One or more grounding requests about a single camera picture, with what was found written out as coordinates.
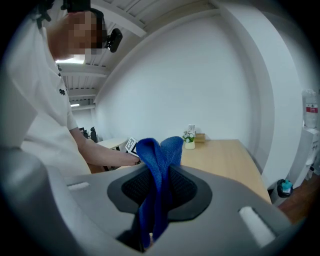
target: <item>ceiling light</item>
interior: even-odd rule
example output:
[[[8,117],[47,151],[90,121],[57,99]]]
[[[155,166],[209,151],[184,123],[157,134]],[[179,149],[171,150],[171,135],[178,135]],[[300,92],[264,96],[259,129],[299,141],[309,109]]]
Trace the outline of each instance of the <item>ceiling light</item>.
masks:
[[[85,60],[80,60],[78,58],[69,58],[65,60],[57,60],[55,63],[76,63],[76,64],[83,64]]]

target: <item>desk surface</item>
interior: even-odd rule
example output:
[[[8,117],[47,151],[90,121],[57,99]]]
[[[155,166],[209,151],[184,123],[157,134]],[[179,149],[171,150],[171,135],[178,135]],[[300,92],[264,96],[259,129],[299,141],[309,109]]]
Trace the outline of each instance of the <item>desk surface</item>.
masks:
[[[119,147],[121,144],[125,143],[127,140],[127,138],[110,138],[100,141],[98,142],[98,144],[108,149],[114,149],[116,147]]]
[[[241,182],[271,203],[254,161],[237,139],[206,140],[193,150],[183,145],[181,164]]]

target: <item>person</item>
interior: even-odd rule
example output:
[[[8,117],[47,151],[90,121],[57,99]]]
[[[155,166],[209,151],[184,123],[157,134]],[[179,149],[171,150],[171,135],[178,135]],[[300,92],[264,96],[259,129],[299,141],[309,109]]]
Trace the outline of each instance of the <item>person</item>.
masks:
[[[22,150],[56,167],[63,176],[90,174],[88,164],[135,165],[138,157],[108,149],[83,136],[55,62],[100,47],[107,33],[97,10],[69,13],[47,29],[39,28],[31,15],[18,29],[5,62],[12,84],[37,111]]]

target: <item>small potted plant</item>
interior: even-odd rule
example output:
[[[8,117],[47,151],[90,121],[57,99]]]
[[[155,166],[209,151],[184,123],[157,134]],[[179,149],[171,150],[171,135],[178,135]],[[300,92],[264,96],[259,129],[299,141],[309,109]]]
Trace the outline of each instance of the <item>small potted plant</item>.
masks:
[[[182,139],[185,141],[184,146],[186,150],[193,150],[196,147],[195,136],[193,135],[193,133],[185,131],[183,133]]]

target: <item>white t-shirt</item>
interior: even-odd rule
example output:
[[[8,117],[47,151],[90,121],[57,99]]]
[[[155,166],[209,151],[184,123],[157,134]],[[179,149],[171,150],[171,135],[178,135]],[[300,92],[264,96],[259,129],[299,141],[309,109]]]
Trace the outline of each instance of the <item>white t-shirt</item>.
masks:
[[[63,176],[90,174],[69,130],[77,127],[67,88],[50,53],[45,28],[27,20],[18,45],[9,56],[8,72],[15,86],[37,111],[21,148]]]

